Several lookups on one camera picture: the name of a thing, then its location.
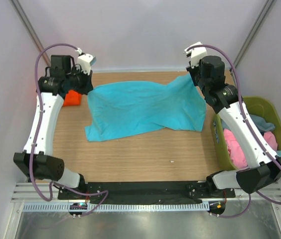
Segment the turquoise blue t shirt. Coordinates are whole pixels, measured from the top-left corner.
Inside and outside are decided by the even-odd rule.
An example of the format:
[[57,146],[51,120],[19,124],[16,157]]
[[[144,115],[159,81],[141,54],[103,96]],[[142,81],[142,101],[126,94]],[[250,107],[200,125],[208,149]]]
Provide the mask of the turquoise blue t shirt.
[[92,123],[85,127],[89,142],[134,136],[163,128],[203,130],[206,103],[190,75],[167,85],[126,81],[100,85],[87,95]]

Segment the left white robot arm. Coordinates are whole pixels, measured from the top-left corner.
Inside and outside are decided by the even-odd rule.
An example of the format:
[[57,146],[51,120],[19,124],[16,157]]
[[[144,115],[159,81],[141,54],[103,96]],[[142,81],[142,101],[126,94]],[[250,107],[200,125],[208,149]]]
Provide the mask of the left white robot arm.
[[91,54],[82,53],[77,59],[69,55],[51,56],[51,66],[45,69],[38,85],[36,112],[29,138],[21,153],[15,153],[14,163],[26,175],[50,180],[69,187],[75,199],[82,199],[87,187],[80,183],[80,174],[65,167],[62,159],[53,156],[53,139],[59,112],[70,90],[86,95],[93,90]]

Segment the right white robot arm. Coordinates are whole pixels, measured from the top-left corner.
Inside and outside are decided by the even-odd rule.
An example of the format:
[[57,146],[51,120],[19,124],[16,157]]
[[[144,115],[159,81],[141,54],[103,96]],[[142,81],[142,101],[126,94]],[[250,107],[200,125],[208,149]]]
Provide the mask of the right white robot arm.
[[241,170],[213,174],[205,185],[211,197],[219,196],[224,188],[238,186],[251,194],[281,178],[281,157],[265,141],[247,113],[245,103],[239,102],[238,90],[225,82],[225,64],[218,56],[202,53],[190,58],[186,70],[198,86],[206,103],[234,134],[244,152],[247,166]]

